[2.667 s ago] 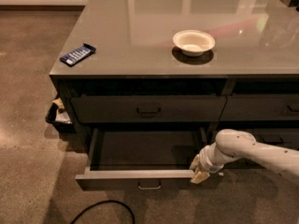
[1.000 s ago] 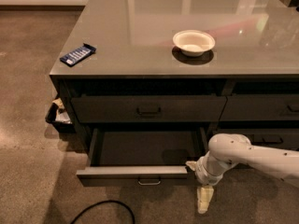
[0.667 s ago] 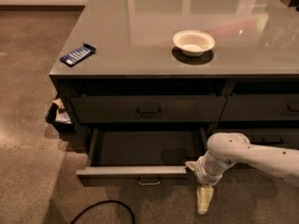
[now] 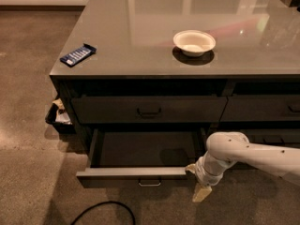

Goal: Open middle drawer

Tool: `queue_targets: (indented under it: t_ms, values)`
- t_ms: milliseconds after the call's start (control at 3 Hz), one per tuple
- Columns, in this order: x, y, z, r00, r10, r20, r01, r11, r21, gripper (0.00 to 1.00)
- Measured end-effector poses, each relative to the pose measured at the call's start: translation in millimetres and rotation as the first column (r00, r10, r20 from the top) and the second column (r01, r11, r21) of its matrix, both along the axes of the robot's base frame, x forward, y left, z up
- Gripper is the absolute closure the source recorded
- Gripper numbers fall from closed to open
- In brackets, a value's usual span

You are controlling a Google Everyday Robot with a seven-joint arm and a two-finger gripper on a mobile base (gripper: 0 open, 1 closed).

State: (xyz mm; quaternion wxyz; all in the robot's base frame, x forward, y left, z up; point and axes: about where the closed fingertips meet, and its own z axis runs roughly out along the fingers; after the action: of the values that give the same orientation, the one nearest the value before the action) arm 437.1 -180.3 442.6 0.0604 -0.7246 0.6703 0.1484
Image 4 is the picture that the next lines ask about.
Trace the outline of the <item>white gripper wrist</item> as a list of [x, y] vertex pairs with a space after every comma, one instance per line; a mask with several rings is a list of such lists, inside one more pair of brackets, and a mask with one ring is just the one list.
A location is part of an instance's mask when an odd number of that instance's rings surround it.
[[185, 171], [195, 173], [200, 184], [196, 184], [192, 201], [194, 203], [202, 202], [212, 192], [211, 187], [218, 184], [226, 170], [235, 165], [235, 161], [220, 160], [206, 152], [194, 164], [186, 166]]

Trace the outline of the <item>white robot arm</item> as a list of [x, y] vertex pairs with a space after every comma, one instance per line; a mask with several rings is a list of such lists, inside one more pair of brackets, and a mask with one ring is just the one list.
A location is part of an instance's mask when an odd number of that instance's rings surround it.
[[185, 168], [197, 179], [192, 201], [202, 202], [237, 162], [300, 185], [299, 149], [251, 143], [241, 132], [215, 132], [206, 140], [205, 154]]

